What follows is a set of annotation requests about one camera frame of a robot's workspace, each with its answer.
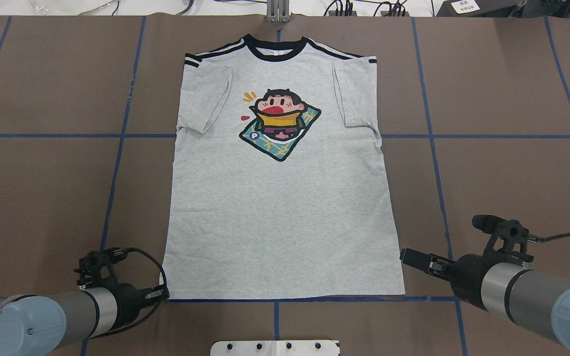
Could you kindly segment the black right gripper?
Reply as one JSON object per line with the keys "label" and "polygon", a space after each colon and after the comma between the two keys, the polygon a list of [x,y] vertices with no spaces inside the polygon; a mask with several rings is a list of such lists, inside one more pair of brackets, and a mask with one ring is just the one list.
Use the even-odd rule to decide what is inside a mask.
{"label": "black right gripper", "polygon": [[449,280],[457,298],[478,309],[486,310],[481,296],[482,281],[487,271],[482,256],[467,254],[452,263],[442,256],[403,248],[400,251],[400,261],[427,275]]}

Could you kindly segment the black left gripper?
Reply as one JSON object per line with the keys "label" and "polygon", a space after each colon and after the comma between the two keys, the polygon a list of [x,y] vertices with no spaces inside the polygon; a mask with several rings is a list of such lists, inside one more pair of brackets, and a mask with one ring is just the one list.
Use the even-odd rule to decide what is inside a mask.
{"label": "black left gripper", "polygon": [[136,319],[140,311],[149,306],[149,300],[167,300],[168,289],[137,289],[126,282],[119,282],[114,291],[117,302],[117,319]]}

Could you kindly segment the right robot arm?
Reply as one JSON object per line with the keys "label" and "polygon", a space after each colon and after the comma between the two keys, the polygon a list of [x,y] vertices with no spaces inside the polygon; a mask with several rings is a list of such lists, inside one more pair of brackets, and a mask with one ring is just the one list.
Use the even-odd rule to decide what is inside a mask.
{"label": "right robot arm", "polygon": [[475,254],[451,261],[405,248],[400,259],[448,282],[459,300],[570,351],[570,279]]}

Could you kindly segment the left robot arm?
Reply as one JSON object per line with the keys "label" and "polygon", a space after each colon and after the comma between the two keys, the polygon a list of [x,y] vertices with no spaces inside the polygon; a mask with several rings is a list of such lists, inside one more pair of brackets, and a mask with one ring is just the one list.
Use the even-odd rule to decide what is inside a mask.
{"label": "left robot arm", "polygon": [[137,289],[127,283],[41,297],[0,298],[0,356],[45,356],[84,340],[129,330],[140,312],[156,311],[168,298],[165,286]]}

